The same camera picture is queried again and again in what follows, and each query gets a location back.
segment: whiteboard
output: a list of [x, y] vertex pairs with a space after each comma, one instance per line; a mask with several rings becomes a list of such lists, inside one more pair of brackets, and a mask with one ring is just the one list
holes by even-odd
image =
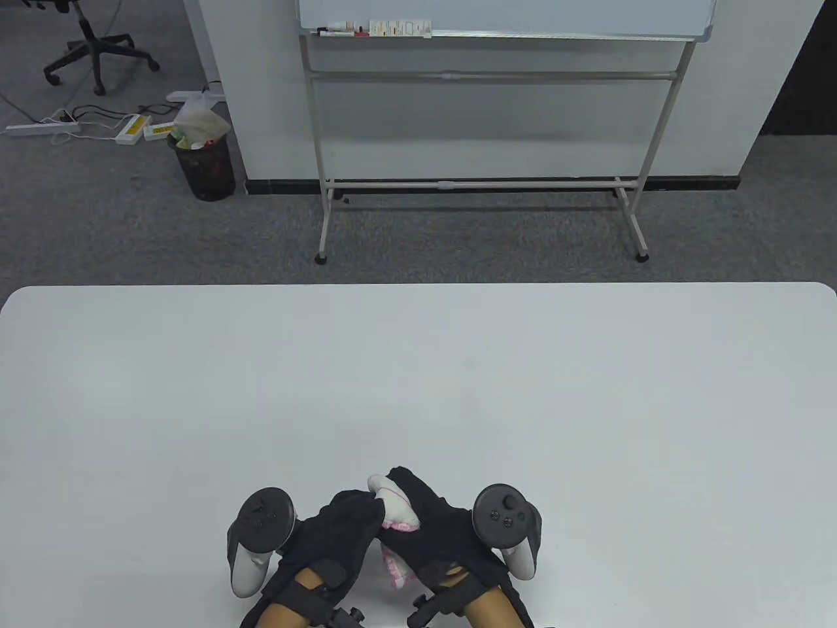
[[709, 39], [716, 0], [297, 0], [300, 25], [430, 19], [434, 37]]

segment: controller handle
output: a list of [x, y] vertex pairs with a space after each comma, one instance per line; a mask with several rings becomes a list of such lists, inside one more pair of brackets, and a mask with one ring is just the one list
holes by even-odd
[[247, 498], [227, 531], [229, 583], [239, 598], [255, 595], [264, 584], [273, 552], [281, 553], [299, 521], [290, 496], [268, 487]]
[[508, 484], [487, 486], [474, 502], [471, 519], [480, 540], [500, 550], [511, 575], [519, 580], [535, 577], [541, 513], [520, 491]]

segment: trash can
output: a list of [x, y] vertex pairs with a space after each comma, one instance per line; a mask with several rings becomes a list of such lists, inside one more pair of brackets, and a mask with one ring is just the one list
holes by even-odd
[[235, 172], [229, 158], [227, 136], [204, 148], [177, 148], [174, 138], [166, 138], [168, 146], [186, 175], [192, 193], [202, 201], [219, 201], [235, 192]]

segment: tan skin-colored part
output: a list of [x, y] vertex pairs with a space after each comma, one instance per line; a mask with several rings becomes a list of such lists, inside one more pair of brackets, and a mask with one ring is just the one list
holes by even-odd
[[[461, 568], [448, 572], [450, 580], [444, 586], [453, 586], [462, 580], [467, 573]], [[295, 580], [307, 589], [316, 589], [322, 583], [320, 576], [310, 569], [300, 571]], [[486, 591], [479, 598], [464, 608], [465, 618], [471, 628], [523, 628], [523, 622], [499, 588]], [[307, 628], [308, 620], [293, 610], [281, 604], [271, 604], [259, 618], [256, 628]]]

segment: metal frame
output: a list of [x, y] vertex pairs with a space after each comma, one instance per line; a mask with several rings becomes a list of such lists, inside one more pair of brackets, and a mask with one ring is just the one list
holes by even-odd
[[[306, 94], [308, 96], [308, 110], [311, 118], [311, 133], [314, 138], [314, 153], [316, 154], [317, 174], [320, 179], [320, 196], [322, 201], [322, 231], [320, 234], [320, 249], [316, 254], [315, 261], [317, 264], [326, 263], [326, 242], [328, 240], [328, 225], [331, 220], [331, 202], [334, 200], [335, 190], [352, 190], [352, 189], [439, 189], [439, 190], [456, 190], [456, 189], [490, 189], [490, 188], [513, 188], [513, 189], [607, 189], [614, 192], [619, 205], [622, 209], [622, 214], [625, 223], [628, 225], [630, 237], [634, 242], [636, 248], [636, 260], [645, 262], [649, 258], [648, 245], [645, 243], [645, 237], [642, 235], [642, 230], [639, 228], [639, 222], [636, 218], [636, 210], [639, 207], [639, 201], [642, 199], [642, 192], [645, 187], [645, 182], [648, 179], [651, 166], [657, 155], [657, 150], [660, 148], [660, 143], [665, 133], [665, 127], [671, 117], [671, 111], [674, 109], [677, 95], [680, 93], [680, 86], [683, 83], [683, 77], [686, 70], [689, 68], [691, 57], [695, 52], [697, 39], [686, 41], [683, 47], [683, 53], [680, 56], [680, 62], [677, 68], [669, 72], [364, 72], [364, 71], [328, 71], [311, 68], [311, 56], [309, 53], [309, 38], [316, 37], [316, 33], [311, 31], [300, 31], [300, 54], [302, 56], [302, 69], [305, 72], [306, 78]], [[486, 37], [487, 33], [479, 33], [476, 36]], [[500, 39], [510, 39], [509, 36], [496, 35]], [[360, 44], [366, 41], [365, 39], [354, 39]], [[654, 129], [654, 134], [651, 136], [651, 141], [648, 150], [645, 153], [645, 159], [642, 162], [642, 168], [639, 170], [639, 176], [635, 180], [625, 181], [622, 178], [614, 177], [609, 180], [601, 179], [584, 179], [578, 178], [570, 181], [532, 181], [532, 180], [496, 180], [496, 181], [370, 181], [358, 179], [335, 179], [326, 175], [326, 165], [322, 156], [322, 124], [320, 120], [320, 109], [316, 101], [315, 83], [317, 82], [342, 82], [342, 83], [357, 83], [357, 82], [398, 82], [398, 83], [436, 83], [436, 82], [455, 82], [455, 83], [492, 83], [492, 84], [549, 84], [549, 83], [583, 83], [589, 81], [636, 81], [636, 80], [667, 80], [670, 81], [668, 95], [665, 97], [663, 110], [660, 113], [660, 118], [657, 120], [657, 126]], [[631, 196], [628, 195], [628, 190], [633, 190]]]

